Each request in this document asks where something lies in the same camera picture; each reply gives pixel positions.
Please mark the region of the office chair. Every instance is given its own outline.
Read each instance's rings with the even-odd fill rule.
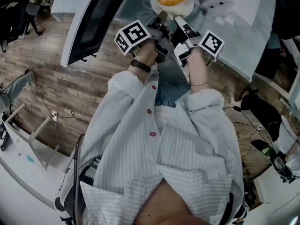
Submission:
[[[38,15],[40,8],[41,8],[41,6],[38,4],[35,4],[35,3],[30,2],[27,4],[27,6],[26,6],[27,23],[26,23],[26,28],[25,28],[25,35],[29,34],[29,32],[27,30],[28,30],[30,23],[31,23],[34,31],[36,32],[36,34],[38,36],[42,35],[43,31],[38,31],[36,23],[34,22],[34,17],[36,15]]]

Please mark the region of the striped shirt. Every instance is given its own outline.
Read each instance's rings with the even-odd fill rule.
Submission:
[[[102,155],[93,186],[81,182],[89,224],[131,225],[162,179],[191,213],[218,225],[229,193],[233,206],[244,194],[237,136],[213,89],[186,94],[176,102],[160,133],[153,113],[158,73],[144,85],[124,71],[108,82],[82,143],[80,171]],[[67,176],[61,202],[73,185]]]

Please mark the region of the watch strap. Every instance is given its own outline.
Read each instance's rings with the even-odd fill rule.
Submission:
[[[130,63],[131,66],[139,68],[147,73],[151,72],[151,68],[148,67],[147,65],[139,62],[138,60],[133,59]]]

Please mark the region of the wooden floor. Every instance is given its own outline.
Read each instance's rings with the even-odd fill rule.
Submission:
[[[44,102],[51,112],[56,110],[59,116],[71,117],[73,110],[76,117],[89,123],[107,92],[107,81],[117,72],[127,69],[131,58],[124,57],[113,41],[119,29],[115,24],[110,26],[96,58],[88,57],[86,63],[79,61],[68,68],[60,66],[62,49],[71,21],[72,17],[66,18],[64,22],[56,22],[50,16],[44,16],[37,22],[38,28],[45,30],[42,36],[38,37],[30,29],[31,33],[28,36],[9,44],[7,53],[0,53],[0,81],[7,85],[26,68],[33,68],[37,75],[37,82],[42,85],[39,92],[44,94]],[[280,103],[277,92],[258,79],[254,78],[249,84],[239,74],[220,62],[213,63],[209,67],[209,74],[211,86],[225,97],[224,107],[231,106],[230,95],[233,92],[237,96],[245,87],[251,85],[258,88],[261,98],[271,103],[281,114],[288,113]],[[19,113],[17,119],[22,123],[22,128],[31,133],[49,112],[42,103],[37,88],[26,86],[15,100],[13,109],[22,103],[25,103],[26,107]],[[226,109],[226,113],[232,121],[249,123],[241,113],[232,108]],[[245,115],[255,126],[259,125],[251,113],[245,112]],[[290,123],[295,131],[299,131],[300,123],[294,117],[290,118]],[[250,126],[238,123],[234,123],[234,126],[238,137],[253,130]],[[78,136],[86,131],[87,124],[75,118],[58,118],[56,128],[59,142],[52,121],[41,132],[38,139],[49,146],[60,143],[60,152],[70,154]],[[261,134],[266,141],[269,141],[265,130],[262,129]],[[251,136],[251,140],[259,137],[259,134],[255,134]],[[250,136],[246,136],[239,139],[239,143],[245,165],[244,173],[249,171],[251,178],[266,169],[270,162],[254,147],[251,148],[249,139]]]

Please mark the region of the white plate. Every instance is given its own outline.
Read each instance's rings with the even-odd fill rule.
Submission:
[[[158,0],[150,0],[153,10],[159,14],[162,11],[166,11],[168,19],[173,20],[174,15],[181,15],[186,17],[191,14],[194,9],[194,0],[184,0],[176,6],[163,6]]]

